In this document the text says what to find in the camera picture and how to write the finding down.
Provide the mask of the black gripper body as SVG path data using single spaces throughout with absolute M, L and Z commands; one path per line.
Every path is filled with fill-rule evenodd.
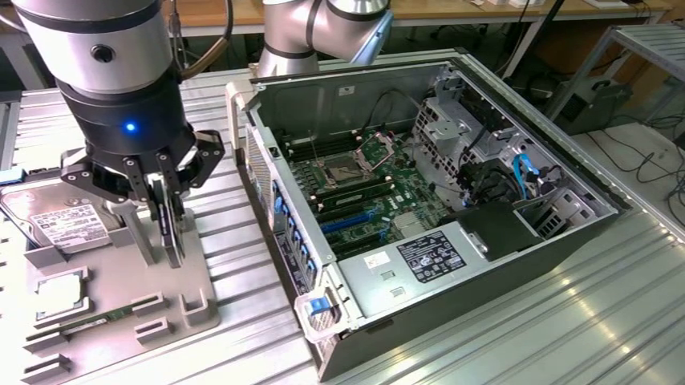
M 98 94 L 56 82 L 84 134 L 86 151 L 95 161 L 145 159 L 166 150 L 179 161 L 194 146 L 181 87 L 174 74 L 163 74 L 137 91 Z

